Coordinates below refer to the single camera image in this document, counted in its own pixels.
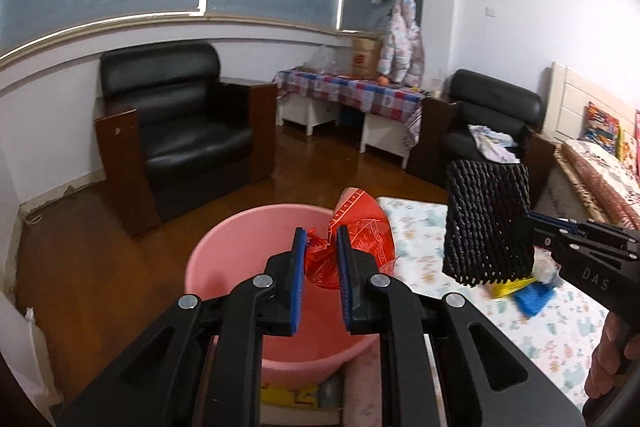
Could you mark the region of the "right hand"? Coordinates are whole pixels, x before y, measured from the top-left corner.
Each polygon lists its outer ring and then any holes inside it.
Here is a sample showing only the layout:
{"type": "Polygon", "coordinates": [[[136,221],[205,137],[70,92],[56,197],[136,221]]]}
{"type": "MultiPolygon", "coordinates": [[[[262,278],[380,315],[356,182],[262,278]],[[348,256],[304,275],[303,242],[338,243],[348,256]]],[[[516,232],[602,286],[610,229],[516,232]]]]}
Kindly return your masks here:
{"type": "Polygon", "coordinates": [[[592,352],[591,366],[585,383],[585,393],[589,399],[598,399],[611,391],[622,358],[629,361],[639,358],[639,336],[632,337],[625,349],[616,345],[618,337],[620,337],[620,318],[608,312],[600,343],[592,352]]]}

